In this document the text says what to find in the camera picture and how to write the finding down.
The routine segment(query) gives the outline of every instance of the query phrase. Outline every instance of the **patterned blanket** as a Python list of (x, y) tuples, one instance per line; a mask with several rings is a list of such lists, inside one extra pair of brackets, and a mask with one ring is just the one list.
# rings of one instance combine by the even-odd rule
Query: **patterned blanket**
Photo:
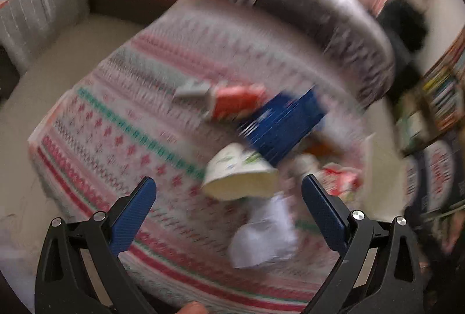
[(339, 126), (336, 141), (361, 166), (364, 125), (341, 75), (307, 38), (266, 14), (180, 0), (60, 99), (29, 139), (31, 158), (69, 220), (108, 210), (143, 176), (156, 181), (157, 200), (119, 256), (150, 294), (176, 306), (195, 299), (210, 313), (299, 313), (338, 255), (305, 228), (291, 260), (232, 268), (226, 250), (247, 220), (245, 203), (215, 201), (200, 186), (206, 163), (237, 140), (235, 131), (205, 122), (199, 105), (173, 93), (191, 77), (262, 82), (271, 94), (302, 94), (316, 83), (326, 126)]

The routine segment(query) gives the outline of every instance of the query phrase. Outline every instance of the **clutter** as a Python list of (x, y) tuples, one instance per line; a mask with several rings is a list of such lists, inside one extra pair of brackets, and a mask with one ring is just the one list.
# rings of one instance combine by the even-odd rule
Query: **clutter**
[(286, 198), (252, 199), (250, 220), (233, 236), (228, 248), (234, 268), (255, 267), (293, 257), (298, 237)]
[(465, 203), (465, 176), (455, 130), (404, 160), (405, 201), (411, 213), (444, 213)]
[(410, 0), (392, 0), (378, 15), (378, 22), (385, 30), (399, 35), (407, 50), (420, 51), (428, 34), (424, 13), (419, 12)]
[(278, 191), (278, 170), (256, 151), (227, 145), (207, 164), (203, 192), (217, 200), (270, 198)]
[(299, 177), (299, 182), (313, 174), (329, 195), (340, 197), (346, 204), (355, 200), (355, 192), (361, 186), (362, 171), (337, 163), (328, 163), (320, 168), (318, 160), (311, 154), (298, 155), (293, 162), (291, 173)]
[(461, 207), (422, 218), (412, 216), (406, 210), (405, 219), (417, 235), (418, 258), (425, 287), (425, 308), (430, 313), (438, 297), (445, 291), (450, 291), (449, 282), (456, 281), (457, 274), (462, 270), (465, 260), (465, 211)]
[(205, 117), (214, 120), (236, 120), (250, 116), (266, 101), (263, 85), (216, 86), (209, 90)]
[(420, 100), (414, 90), (407, 91), (396, 105), (398, 145), (403, 151), (413, 150), (430, 138), (425, 117), (419, 108)]
[(226, 86), (220, 82), (190, 80), (174, 93), (175, 98), (205, 98), (206, 119), (233, 121), (244, 119), (260, 108), (267, 100), (264, 85)]
[(464, 116), (463, 89), (451, 69), (441, 65), (433, 67), (424, 78), (423, 92), (440, 131)]
[(185, 85), (176, 89), (174, 97), (179, 99), (204, 98), (211, 87), (209, 82), (190, 79)]
[(297, 100), (281, 92), (241, 124), (239, 134), (276, 166), (324, 115), (313, 89)]
[(340, 156), (343, 154), (343, 151), (331, 142), (328, 137), (325, 137), (325, 135), (316, 132), (312, 135), (312, 137), (307, 137), (302, 140), (303, 152), (323, 158)]
[(355, 200), (355, 192), (360, 188), (360, 170), (342, 167), (337, 163), (328, 163), (315, 174), (325, 191), (338, 196), (345, 204)]

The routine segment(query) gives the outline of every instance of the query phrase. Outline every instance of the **gray object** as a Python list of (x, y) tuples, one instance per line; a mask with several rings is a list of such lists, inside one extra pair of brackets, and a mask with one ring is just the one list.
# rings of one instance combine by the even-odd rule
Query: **gray object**
[(94, 221), (100, 222), (105, 219), (105, 212), (97, 212), (94, 214)]
[(396, 221), (397, 221), (397, 223), (398, 223), (399, 225), (401, 225), (401, 226), (405, 226), (405, 225), (407, 224), (407, 221), (405, 220), (404, 217), (397, 217), (397, 218), (396, 218)]
[(0, 45), (24, 75), (66, 27), (88, 13), (87, 0), (9, 0), (0, 9)]
[(61, 225), (61, 218), (57, 217), (57, 218), (53, 219), (53, 221), (52, 221), (52, 226), (53, 227), (58, 227), (60, 225)]
[(358, 221), (361, 221), (363, 218), (365, 218), (365, 215), (363, 214), (362, 211), (360, 211), (360, 210), (355, 210), (355, 211), (352, 213), (352, 217), (355, 218), (355, 219), (358, 220)]

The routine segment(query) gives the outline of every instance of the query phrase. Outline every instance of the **green pattern stripe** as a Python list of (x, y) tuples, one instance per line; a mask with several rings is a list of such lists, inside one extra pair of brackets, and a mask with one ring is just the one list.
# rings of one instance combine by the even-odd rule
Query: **green pattern stripe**
[(98, 110), (103, 117), (106, 117), (107, 120), (117, 125), (122, 129), (127, 135), (132, 137), (134, 142), (139, 143), (141, 146), (155, 154), (160, 158), (164, 158), (165, 161), (173, 165), (179, 170), (184, 170), (188, 176), (194, 177), (199, 180), (203, 180), (205, 176), (205, 169), (199, 168), (194, 164), (187, 163), (183, 158), (178, 156), (176, 153), (172, 152), (165, 146), (161, 145), (155, 138), (150, 138), (145, 134), (141, 129), (131, 125), (124, 118), (117, 115), (110, 108), (108, 108), (103, 103), (99, 102), (88, 90), (83, 87), (80, 87), (78, 90), (78, 95), (87, 101), (91, 106)]
[(237, 287), (230, 287), (228, 285), (225, 285), (225, 284), (221, 283), (220, 281), (208, 278), (208, 277), (206, 277), (204, 275), (201, 275), (201, 274), (199, 274), (199, 273), (197, 273), (195, 271), (191, 271), (189, 269), (186, 269), (182, 265), (178, 265), (176, 263), (173, 263), (171, 260), (169, 260), (165, 256), (160, 255), (159, 253), (155, 252), (149, 246), (147, 246), (145, 243), (140, 242), (139, 240), (134, 240), (134, 243), (137, 244), (139, 246), (139, 248), (141, 248), (143, 250), (143, 252), (145, 252), (151, 258), (153, 258), (153, 257), (159, 258), (159, 259), (163, 260), (164, 262), (168, 263), (169, 265), (172, 265), (175, 268), (181, 269), (186, 274), (201, 278), (203, 280), (207, 280), (209, 282), (212, 282), (214, 284), (219, 285), (222, 288), (231, 289), (231, 290), (233, 290), (235, 292), (238, 292), (238, 293), (241, 293), (241, 294), (252, 295), (253, 297), (261, 297), (261, 298), (266, 298), (266, 299), (279, 299), (280, 301), (287, 301), (287, 302), (299, 302), (299, 303), (300, 302), (301, 303), (307, 303), (308, 302), (308, 300), (301, 301), (299, 299), (294, 299), (294, 298), (281, 298), (281, 297), (276, 298), (276, 297), (264, 295), (264, 294), (261, 294), (261, 293), (249, 292), (247, 290), (239, 289)]

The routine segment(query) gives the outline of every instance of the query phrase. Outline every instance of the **book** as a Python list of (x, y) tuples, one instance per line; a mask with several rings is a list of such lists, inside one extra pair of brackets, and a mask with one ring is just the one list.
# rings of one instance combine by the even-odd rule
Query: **book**
[(442, 99), (444, 99), (448, 93), (451, 93), (453, 92), (454, 90), (454, 87), (455, 87), (455, 84), (453, 81), (450, 81), (448, 83), (448, 85), (446, 87), (444, 87), (444, 89), (440, 92), (437, 92), (434, 96), (433, 96), (433, 101), (432, 101), (432, 104), (433, 105), (436, 105), (437, 103), (439, 103)]
[(455, 80), (451, 78), (450, 75), (447, 75), (445, 76), (443, 79), (441, 79), (440, 81), (438, 81), (436, 84), (434, 84), (428, 94), (429, 95), (437, 95), (439, 94), (440, 92), (442, 92), (450, 83), (453, 83), (455, 84)]
[(447, 69), (443, 67), (437, 74), (428, 77), (427, 82), (423, 85), (423, 90), (426, 92), (431, 91), (434, 87), (442, 84), (448, 77)]
[(453, 70), (455, 74), (459, 77), (459, 79), (462, 79), (462, 76), (465, 72), (465, 53), (463, 53), (459, 60), (457, 60), (457, 63), (454, 65)]
[(442, 130), (450, 127), (452, 124), (455, 123), (456, 120), (457, 120), (457, 118), (455, 116), (455, 113), (451, 113), (447, 118), (445, 118), (444, 120), (441, 120), (438, 123), (439, 130), (442, 131)]
[(435, 113), (435, 117), (438, 120), (442, 120), (444, 117), (448, 116), (451, 112), (455, 112), (456, 102), (455, 98), (451, 99), (447, 105), (442, 107), (438, 112)]

